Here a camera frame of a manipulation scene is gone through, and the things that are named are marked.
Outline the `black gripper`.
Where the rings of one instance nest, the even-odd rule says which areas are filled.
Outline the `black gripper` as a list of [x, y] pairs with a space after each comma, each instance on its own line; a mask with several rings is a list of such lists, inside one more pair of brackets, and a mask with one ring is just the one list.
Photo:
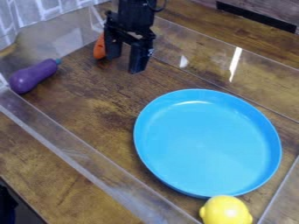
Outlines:
[[130, 45], [128, 72], [136, 74], [145, 70], [153, 54], [156, 0], [117, 0], [116, 10], [108, 10], [104, 44], [109, 60], [121, 56], [122, 42]]

